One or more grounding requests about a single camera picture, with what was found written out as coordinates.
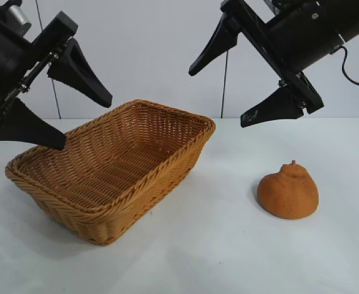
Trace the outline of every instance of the rectangular basket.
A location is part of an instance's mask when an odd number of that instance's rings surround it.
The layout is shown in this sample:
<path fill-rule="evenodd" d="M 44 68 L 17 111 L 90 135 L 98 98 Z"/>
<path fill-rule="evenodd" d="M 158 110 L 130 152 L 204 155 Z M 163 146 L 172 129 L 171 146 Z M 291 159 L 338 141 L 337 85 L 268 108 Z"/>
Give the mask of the rectangular basket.
<path fill-rule="evenodd" d="M 20 154 L 6 175 L 80 237 L 109 245 L 187 176 L 214 131 L 204 116 L 135 100 L 68 132 L 63 151 Z"/>

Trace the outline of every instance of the white wall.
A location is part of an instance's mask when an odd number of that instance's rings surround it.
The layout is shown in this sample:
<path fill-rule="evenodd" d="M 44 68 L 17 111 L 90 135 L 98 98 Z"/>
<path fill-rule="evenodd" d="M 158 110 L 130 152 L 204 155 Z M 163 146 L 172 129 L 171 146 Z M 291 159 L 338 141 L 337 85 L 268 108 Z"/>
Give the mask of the white wall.
<path fill-rule="evenodd" d="M 91 67 L 114 95 L 113 106 L 148 99 L 207 116 L 221 112 L 225 61 L 199 76 L 187 71 L 219 17 L 220 0 L 39 0 L 44 25 L 60 11 L 79 30 Z M 96 117 L 107 110 L 56 83 L 65 118 Z"/>
<path fill-rule="evenodd" d="M 63 10 L 76 23 L 79 41 L 91 67 L 114 95 L 113 107 L 133 99 L 149 99 L 210 117 L 220 117 L 225 58 L 221 56 L 196 77 L 190 64 L 211 37 L 221 16 L 221 0 L 81 1 L 37 0 L 43 26 Z M 262 0 L 248 0 L 265 20 L 273 15 Z M 23 8 L 40 32 L 35 0 Z M 359 37 L 348 44 L 347 70 L 359 80 Z M 306 70 L 326 107 L 313 116 L 359 116 L 359 87 L 340 71 L 342 52 Z M 230 50 L 225 117 L 239 117 L 268 97 L 279 78 L 242 35 Z M 75 90 L 55 83 L 63 118 L 95 118 L 106 111 Z M 51 81 L 43 73 L 21 97 L 43 118 L 57 118 Z"/>

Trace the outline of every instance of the fake fruit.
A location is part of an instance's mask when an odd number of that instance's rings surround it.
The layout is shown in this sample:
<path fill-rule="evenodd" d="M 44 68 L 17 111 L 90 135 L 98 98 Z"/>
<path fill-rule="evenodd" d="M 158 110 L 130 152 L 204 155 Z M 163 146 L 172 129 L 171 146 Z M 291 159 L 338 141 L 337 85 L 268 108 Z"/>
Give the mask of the fake fruit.
<path fill-rule="evenodd" d="M 308 171 L 294 160 L 279 173 L 261 180 L 257 189 L 260 205 L 283 219 L 302 219 L 312 215 L 319 205 L 317 186 Z"/>

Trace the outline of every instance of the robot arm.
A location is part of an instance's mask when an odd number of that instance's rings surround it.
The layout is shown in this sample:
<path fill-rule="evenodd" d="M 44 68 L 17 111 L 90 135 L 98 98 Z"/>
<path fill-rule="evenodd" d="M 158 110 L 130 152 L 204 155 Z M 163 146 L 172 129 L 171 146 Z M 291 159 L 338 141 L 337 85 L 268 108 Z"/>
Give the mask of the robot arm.
<path fill-rule="evenodd" d="M 359 35 L 359 0 L 264 2 L 276 14 L 268 23 L 244 0 L 225 0 L 214 35 L 189 69 L 190 75 L 199 73 L 235 47 L 239 33 L 249 39 L 281 80 L 276 92 L 242 115 L 242 127 L 277 119 L 298 119 L 303 116 L 303 109 L 311 114 L 322 108 L 322 99 L 303 70 L 326 55 L 345 49 L 343 44 Z M 344 66 L 343 72 L 349 79 Z"/>
<path fill-rule="evenodd" d="M 33 41 L 23 36 L 31 27 L 21 9 L 22 0 L 0 6 L 0 141 L 23 141 L 63 149 L 66 136 L 32 113 L 18 98 L 49 65 L 48 76 L 103 107 L 112 96 L 100 83 L 73 38 L 78 26 L 65 13 Z"/>

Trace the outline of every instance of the white tabletop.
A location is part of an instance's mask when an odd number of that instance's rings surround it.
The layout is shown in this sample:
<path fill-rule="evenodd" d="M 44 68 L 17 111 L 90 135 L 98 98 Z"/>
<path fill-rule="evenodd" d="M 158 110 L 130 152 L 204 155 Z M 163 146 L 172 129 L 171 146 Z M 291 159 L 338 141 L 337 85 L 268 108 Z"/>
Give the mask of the white tabletop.
<path fill-rule="evenodd" d="M 245 130 L 217 120 L 190 175 L 108 247 L 73 235 L 5 178 L 29 146 L 0 143 L 0 294 L 359 294 L 359 118 Z M 299 221 L 254 198 L 293 159 L 320 192 L 318 212 Z"/>

